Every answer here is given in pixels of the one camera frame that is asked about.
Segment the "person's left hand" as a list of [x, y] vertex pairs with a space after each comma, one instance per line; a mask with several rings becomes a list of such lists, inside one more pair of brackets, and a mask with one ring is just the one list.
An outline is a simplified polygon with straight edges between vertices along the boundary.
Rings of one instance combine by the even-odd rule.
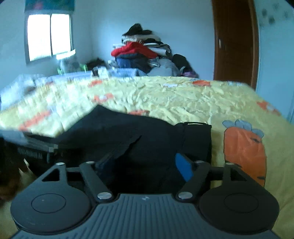
[[36, 179], [25, 159], [1, 160], [1, 206]]

